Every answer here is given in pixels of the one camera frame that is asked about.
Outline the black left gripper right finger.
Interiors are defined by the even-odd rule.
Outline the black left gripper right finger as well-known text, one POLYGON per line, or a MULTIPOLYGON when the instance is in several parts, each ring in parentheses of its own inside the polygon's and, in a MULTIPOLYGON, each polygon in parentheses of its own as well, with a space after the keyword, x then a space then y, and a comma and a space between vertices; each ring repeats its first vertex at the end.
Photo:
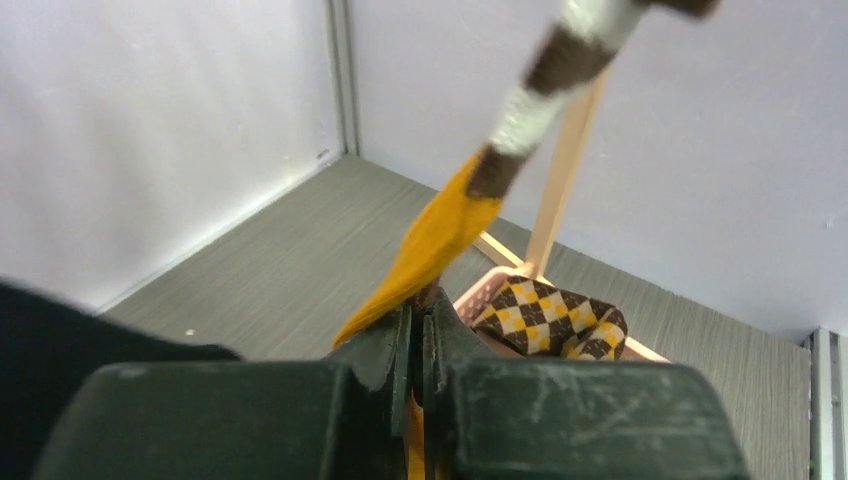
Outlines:
POLYGON ((747 479, 712 385, 679 364, 505 358, 438 292, 422 320, 429 479, 747 479))

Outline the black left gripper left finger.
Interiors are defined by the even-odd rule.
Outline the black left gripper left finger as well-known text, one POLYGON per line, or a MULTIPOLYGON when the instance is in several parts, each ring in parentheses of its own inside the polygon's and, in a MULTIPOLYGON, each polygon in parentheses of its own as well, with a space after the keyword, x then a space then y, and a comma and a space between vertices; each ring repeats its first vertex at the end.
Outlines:
POLYGON ((37 479, 402 479, 411 311, 321 360, 96 370, 37 479))

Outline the black sock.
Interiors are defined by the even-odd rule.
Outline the black sock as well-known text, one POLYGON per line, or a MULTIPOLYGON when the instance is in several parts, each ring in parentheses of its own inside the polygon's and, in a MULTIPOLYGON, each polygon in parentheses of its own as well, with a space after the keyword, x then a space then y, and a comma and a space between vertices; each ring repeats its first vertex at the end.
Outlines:
POLYGON ((65 405, 97 369, 124 362, 235 361, 217 345, 161 339, 17 286, 1 287, 1 476, 29 477, 65 405))

